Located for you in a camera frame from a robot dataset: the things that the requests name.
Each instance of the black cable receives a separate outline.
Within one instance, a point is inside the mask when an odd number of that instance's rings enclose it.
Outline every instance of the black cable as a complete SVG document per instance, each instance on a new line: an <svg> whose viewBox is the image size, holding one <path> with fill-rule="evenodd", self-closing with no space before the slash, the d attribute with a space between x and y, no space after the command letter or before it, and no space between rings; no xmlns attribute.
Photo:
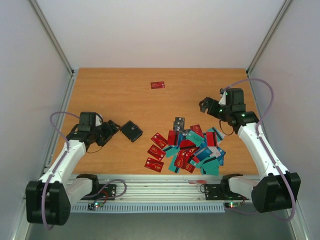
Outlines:
<svg viewBox="0 0 320 240"><path fill-rule="evenodd" d="M203 194L205 194L204 191L201 191L201 187L202 187L203 185L206 185L206 184L204 183L204 184L201 184L201 185L200 185L200 192L202 192Z"/></svg>
<svg viewBox="0 0 320 240"><path fill-rule="evenodd" d="M87 151L86 153L87 154L95 154L95 153L99 152L101 149L102 149L102 147L100 147L100 149L97 151Z"/></svg>
<svg viewBox="0 0 320 240"><path fill-rule="evenodd" d="M223 131L222 127L221 127L221 119L219 120L219 126L220 126L221 131L222 131L225 135L227 135L227 136L230 136L230 135L232 135L232 134L235 132L234 128L232 128L232 132L231 132L230 134L226 134L226 133Z"/></svg>

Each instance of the black card holder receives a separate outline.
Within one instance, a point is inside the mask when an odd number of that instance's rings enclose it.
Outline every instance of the black card holder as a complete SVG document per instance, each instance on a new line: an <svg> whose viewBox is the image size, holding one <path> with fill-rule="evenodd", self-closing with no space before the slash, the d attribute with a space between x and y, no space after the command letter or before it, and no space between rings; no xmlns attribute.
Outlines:
<svg viewBox="0 0 320 240"><path fill-rule="evenodd" d="M128 121L123 125L120 131L131 141L137 140L143 133L143 131L135 125L132 121Z"/></svg>

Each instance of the blue card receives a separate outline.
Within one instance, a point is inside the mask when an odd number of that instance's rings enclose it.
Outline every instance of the blue card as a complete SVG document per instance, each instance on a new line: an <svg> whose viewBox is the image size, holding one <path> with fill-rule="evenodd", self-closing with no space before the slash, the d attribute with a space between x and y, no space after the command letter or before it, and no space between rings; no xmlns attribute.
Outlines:
<svg viewBox="0 0 320 240"><path fill-rule="evenodd" d="M176 158L177 158L177 156L174 155L168 169L169 169L170 171L178 174L178 173L180 172L180 168L178 168L178 167L175 166L175 160L176 160Z"/></svg>
<svg viewBox="0 0 320 240"><path fill-rule="evenodd" d="M206 135L204 135L203 142L200 144L199 148L204 149L207 146L207 138Z"/></svg>
<svg viewBox="0 0 320 240"><path fill-rule="evenodd" d="M212 154L212 151L208 147L198 149L194 152L192 158L197 158L200 162L205 158L209 157Z"/></svg>
<svg viewBox="0 0 320 240"><path fill-rule="evenodd" d="M224 150L222 150L221 147L217 146L216 149L218 149L218 151L220 152L222 157L224 157L226 155L226 152Z"/></svg>
<svg viewBox="0 0 320 240"><path fill-rule="evenodd" d="M225 161L225 157L224 156L218 156L218 161L219 161L220 166L223 166L224 165L224 161Z"/></svg>

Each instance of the wooden surface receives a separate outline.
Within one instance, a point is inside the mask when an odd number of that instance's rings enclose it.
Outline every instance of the wooden surface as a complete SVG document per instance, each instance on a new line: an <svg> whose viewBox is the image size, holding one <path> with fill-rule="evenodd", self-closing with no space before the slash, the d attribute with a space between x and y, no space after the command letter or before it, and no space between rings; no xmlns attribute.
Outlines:
<svg viewBox="0 0 320 240"><path fill-rule="evenodd" d="M171 158L164 158L161 173L145 168L151 137L159 132L165 138L173 128L175 117L185 118L185 128L200 124L203 131L219 129L219 121L200 112L199 101L205 97L220 99L219 89L246 78L244 69L214 68L81 68L76 78L68 112L97 112L105 121L119 125L131 120L143 135L134 143L121 132L97 153L88 154L79 161L75 174L175 174L168 170ZM151 89L150 82L164 81L165 88ZM237 87L244 91L247 111L255 111L255 103L248 82ZM67 134L78 119L66 116L62 132ZM232 130L222 123L226 133ZM221 174L241 173L255 175L256 166L244 143L235 134L226 136L219 145L226 151ZM63 147L59 139L54 159ZM95 144L89 152L98 150ZM180 174L189 174L181 170ZM201 174L195 169L193 174Z"/></svg>

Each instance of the red card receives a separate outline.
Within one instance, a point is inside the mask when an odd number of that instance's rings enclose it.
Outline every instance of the red card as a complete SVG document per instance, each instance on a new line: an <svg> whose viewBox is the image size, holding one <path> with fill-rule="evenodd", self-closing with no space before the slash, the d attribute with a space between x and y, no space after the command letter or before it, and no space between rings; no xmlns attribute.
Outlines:
<svg viewBox="0 0 320 240"><path fill-rule="evenodd" d="M187 163L186 166L185 166L185 170L187 170L191 174L194 172L195 168L196 167L191 165L190 163Z"/></svg>
<svg viewBox="0 0 320 240"><path fill-rule="evenodd" d="M180 149L194 149L196 145L190 140L182 140L179 145Z"/></svg>
<svg viewBox="0 0 320 240"><path fill-rule="evenodd" d="M151 84L151 89L164 89L165 88L164 81L150 82L150 84Z"/></svg>
<svg viewBox="0 0 320 240"><path fill-rule="evenodd" d="M189 159L191 157L192 152L193 151L191 149L184 151L185 155L183 158L183 165L181 167L182 169L186 169L187 165L189 164L188 162L189 162Z"/></svg>
<svg viewBox="0 0 320 240"><path fill-rule="evenodd" d="M205 135L206 135L206 144L208 147L218 146L217 134L215 132L207 131Z"/></svg>
<svg viewBox="0 0 320 240"><path fill-rule="evenodd" d="M188 164L190 163L190 160L193 160L195 151L197 151L199 149L200 149L200 147L196 147L195 149L193 149L193 151L190 154L190 157L189 157L189 160L188 160Z"/></svg>
<svg viewBox="0 0 320 240"><path fill-rule="evenodd" d="M152 145L149 150L147 151L148 154L152 155L155 157L157 160L161 161L166 153L162 151L160 148L158 148L156 145Z"/></svg>
<svg viewBox="0 0 320 240"><path fill-rule="evenodd" d="M170 146L178 146L179 142L179 132L178 131L173 131L169 130L168 134L168 145Z"/></svg>
<svg viewBox="0 0 320 240"><path fill-rule="evenodd" d="M161 149L163 149L168 144L168 141L158 132L151 138L151 140Z"/></svg>
<svg viewBox="0 0 320 240"><path fill-rule="evenodd" d="M190 126L190 129L194 131L196 134L198 134L200 137L205 138L204 134L202 133L201 127L199 124Z"/></svg>
<svg viewBox="0 0 320 240"><path fill-rule="evenodd" d="M177 168L181 168L184 165L184 157L185 157L185 151L181 150L178 152L178 155L176 156L176 159L174 161L174 166Z"/></svg>
<svg viewBox="0 0 320 240"><path fill-rule="evenodd" d="M161 173L163 166L164 166L164 163L162 161L155 160L151 157L147 158L145 165L144 165L145 168L151 169L151 170L156 171L158 173Z"/></svg>

